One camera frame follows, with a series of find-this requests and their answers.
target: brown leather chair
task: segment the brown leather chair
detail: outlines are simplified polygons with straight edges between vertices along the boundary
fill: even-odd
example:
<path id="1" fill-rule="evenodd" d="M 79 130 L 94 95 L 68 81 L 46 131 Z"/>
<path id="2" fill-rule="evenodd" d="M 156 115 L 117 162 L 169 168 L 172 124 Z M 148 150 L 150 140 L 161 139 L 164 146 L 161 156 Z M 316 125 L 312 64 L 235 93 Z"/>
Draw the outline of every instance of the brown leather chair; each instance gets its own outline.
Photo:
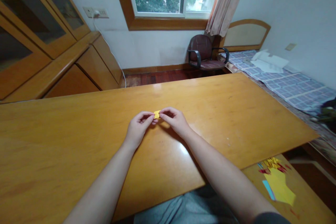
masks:
<path id="1" fill-rule="evenodd" d="M 215 49 L 222 49 L 226 53 L 224 62 L 212 60 L 212 51 Z M 229 61 L 229 50 L 226 48 L 213 48 L 210 38 L 206 35 L 196 35 L 190 40 L 188 47 L 189 64 L 203 71 L 214 71 L 223 69 L 225 64 Z"/>

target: black sleeve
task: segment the black sleeve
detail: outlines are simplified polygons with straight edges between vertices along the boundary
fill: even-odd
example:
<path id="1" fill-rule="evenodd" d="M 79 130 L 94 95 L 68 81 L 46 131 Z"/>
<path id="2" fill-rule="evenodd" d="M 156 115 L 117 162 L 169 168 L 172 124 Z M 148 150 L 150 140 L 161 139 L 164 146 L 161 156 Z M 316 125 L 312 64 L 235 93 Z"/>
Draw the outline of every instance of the black sleeve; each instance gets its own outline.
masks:
<path id="1" fill-rule="evenodd" d="M 274 212 L 266 212 L 259 214 L 253 224 L 291 224 L 280 214 Z"/>

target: wooden cupboard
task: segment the wooden cupboard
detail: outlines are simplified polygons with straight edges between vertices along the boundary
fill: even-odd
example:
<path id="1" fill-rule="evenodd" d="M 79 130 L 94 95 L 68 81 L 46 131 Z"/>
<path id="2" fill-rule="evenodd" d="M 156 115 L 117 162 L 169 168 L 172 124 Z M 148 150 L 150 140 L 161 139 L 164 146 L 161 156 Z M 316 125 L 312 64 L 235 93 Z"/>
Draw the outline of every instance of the wooden cupboard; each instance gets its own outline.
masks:
<path id="1" fill-rule="evenodd" d="M 99 91 L 96 85 L 78 68 L 73 65 L 69 71 L 53 86 L 44 98 L 77 95 Z"/>
<path id="2" fill-rule="evenodd" d="M 0 0 L 0 103 L 118 88 L 121 69 L 72 0 Z"/>
<path id="3" fill-rule="evenodd" d="M 96 39 L 93 42 L 93 46 L 97 50 L 101 58 L 104 60 L 106 66 L 110 70 L 116 82 L 119 83 L 122 74 L 121 69 L 114 55 L 111 53 L 109 45 L 105 42 L 103 36 L 100 36 L 98 39 Z"/>
<path id="4" fill-rule="evenodd" d="M 2 15 L 0 23 L 0 99 L 4 99 L 51 59 Z"/>
<path id="5" fill-rule="evenodd" d="M 118 83 L 94 47 L 91 46 L 79 58 L 76 65 L 89 76 L 100 90 L 118 88 Z"/>
<path id="6" fill-rule="evenodd" d="M 47 0 L 47 2 L 77 40 L 90 32 L 72 0 Z"/>
<path id="7" fill-rule="evenodd" d="M 92 43 L 100 36 L 101 34 L 97 31 L 90 32 L 84 36 L 57 59 L 51 61 L 18 89 L 1 100 L 0 103 L 119 88 L 117 81 L 107 68 L 106 63 L 102 60 L 101 55 L 92 46 Z M 72 76 L 75 76 L 73 69 L 68 73 L 74 65 L 80 69 L 90 82 L 87 79 L 83 80 L 83 75 L 78 74 L 78 72 L 77 76 L 73 77 L 74 80 L 69 80 Z M 71 93 L 69 90 L 76 85 L 81 85 L 81 87 L 75 90 L 75 93 Z"/>
<path id="8" fill-rule="evenodd" d="M 76 42 L 46 0 L 0 0 L 0 12 L 53 59 Z"/>

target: chair backrest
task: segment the chair backrest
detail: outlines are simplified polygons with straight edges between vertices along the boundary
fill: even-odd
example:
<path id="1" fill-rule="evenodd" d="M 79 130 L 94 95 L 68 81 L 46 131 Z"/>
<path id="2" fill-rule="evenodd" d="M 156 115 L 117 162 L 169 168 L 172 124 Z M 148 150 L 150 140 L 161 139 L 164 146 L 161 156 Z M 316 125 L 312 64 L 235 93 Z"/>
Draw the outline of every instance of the chair backrest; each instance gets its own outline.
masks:
<path id="1" fill-rule="evenodd" d="M 212 45 L 211 40 L 206 35 L 196 35 L 192 37 L 189 43 L 189 50 L 197 50 L 201 55 L 201 60 L 211 57 Z M 190 60 L 197 61 L 195 52 L 191 52 Z"/>

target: checkered bedsheet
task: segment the checkered bedsheet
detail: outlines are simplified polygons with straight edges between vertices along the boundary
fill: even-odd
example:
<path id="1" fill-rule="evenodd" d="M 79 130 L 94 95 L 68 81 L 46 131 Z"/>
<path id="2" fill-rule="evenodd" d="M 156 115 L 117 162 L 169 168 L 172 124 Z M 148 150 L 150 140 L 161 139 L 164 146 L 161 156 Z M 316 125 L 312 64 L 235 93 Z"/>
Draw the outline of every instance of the checkered bedsheet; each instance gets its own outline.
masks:
<path id="1" fill-rule="evenodd" d="M 290 105 L 312 116 L 320 112 L 320 106 L 333 100 L 336 90 L 324 86 L 302 73 L 291 73 L 284 69 L 284 73 L 266 73 L 254 65 L 243 62 L 251 59 L 257 51 L 242 51 L 230 53 L 230 62 L 238 69 L 246 72 L 257 81 L 263 82 L 271 91 L 279 95 Z"/>

